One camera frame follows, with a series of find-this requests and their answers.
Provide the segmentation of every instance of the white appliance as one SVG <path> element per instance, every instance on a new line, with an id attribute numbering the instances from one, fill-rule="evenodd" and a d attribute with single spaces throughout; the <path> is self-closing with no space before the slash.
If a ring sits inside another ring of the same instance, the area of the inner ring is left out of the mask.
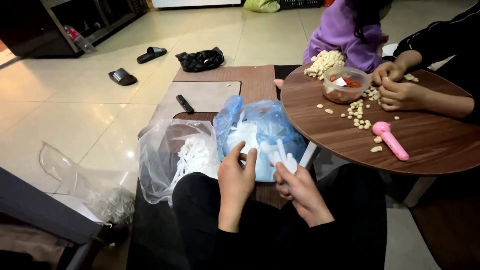
<path id="1" fill-rule="evenodd" d="M 152 0 L 155 8 L 241 4 L 241 0 Z"/>

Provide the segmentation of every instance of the slide sandal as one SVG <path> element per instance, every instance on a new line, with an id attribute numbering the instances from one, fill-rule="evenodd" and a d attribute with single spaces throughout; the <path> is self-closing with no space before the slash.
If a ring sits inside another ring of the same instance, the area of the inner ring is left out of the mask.
<path id="1" fill-rule="evenodd" d="M 118 85 L 121 86 L 129 86 L 137 82 L 137 78 L 132 74 L 128 73 L 128 71 L 119 68 L 116 71 L 112 71 L 108 73 L 110 79 L 116 82 Z"/>
<path id="2" fill-rule="evenodd" d="M 148 47 L 147 53 L 140 55 L 137 57 L 137 63 L 144 64 L 150 60 L 153 60 L 157 57 L 165 55 L 167 53 L 166 49 L 157 48 L 157 47 Z"/>

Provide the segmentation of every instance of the purple hoodie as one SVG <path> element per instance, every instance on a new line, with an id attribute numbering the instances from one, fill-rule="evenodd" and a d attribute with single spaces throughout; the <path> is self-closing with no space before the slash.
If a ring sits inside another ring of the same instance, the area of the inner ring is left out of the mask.
<path id="1" fill-rule="evenodd" d="M 336 0 L 322 14 L 321 25 L 312 34 L 307 49 L 303 54 L 303 64 L 312 62 L 311 58 L 322 50 L 339 50 L 347 56 L 345 66 L 353 67 L 370 74 L 380 65 L 382 58 L 377 55 L 377 49 L 382 42 L 380 24 L 368 25 L 363 28 L 367 38 L 364 44 L 354 36 L 355 11 L 347 7 L 346 0 Z"/>

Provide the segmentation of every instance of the blue plastic bag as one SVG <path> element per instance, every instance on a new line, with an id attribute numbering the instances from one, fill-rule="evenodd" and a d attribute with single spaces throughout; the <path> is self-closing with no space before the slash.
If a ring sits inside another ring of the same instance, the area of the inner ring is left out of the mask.
<path id="1" fill-rule="evenodd" d="M 258 144 L 267 141 L 276 148 L 277 140 L 282 139 L 285 151 L 292 153 L 299 163 L 307 146 L 300 133 L 288 121 L 280 101 L 262 100 L 244 106 L 242 104 L 241 96 L 230 96 L 213 120 L 220 160 L 223 161 L 223 158 L 230 153 L 231 149 L 227 143 L 228 136 L 234 132 L 232 127 L 238 126 L 240 114 L 243 115 L 242 112 L 244 112 L 242 121 L 255 121 L 258 126 L 256 133 Z M 257 153 L 256 180 L 274 182 L 275 169 L 270 167 L 270 160 L 259 148 L 257 148 Z"/>

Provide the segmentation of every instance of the pink plastic toy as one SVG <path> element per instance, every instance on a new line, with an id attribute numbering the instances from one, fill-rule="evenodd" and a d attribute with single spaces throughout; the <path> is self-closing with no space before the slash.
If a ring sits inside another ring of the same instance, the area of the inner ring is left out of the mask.
<path id="1" fill-rule="evenodd" d="M 373 133 L 380 136 L 387 143 L 388 147 L 401 161 L 408 160 L 408 154 L 390 132 L 390 124 L 386 122 L 376 122 L 372 127 Z"/>

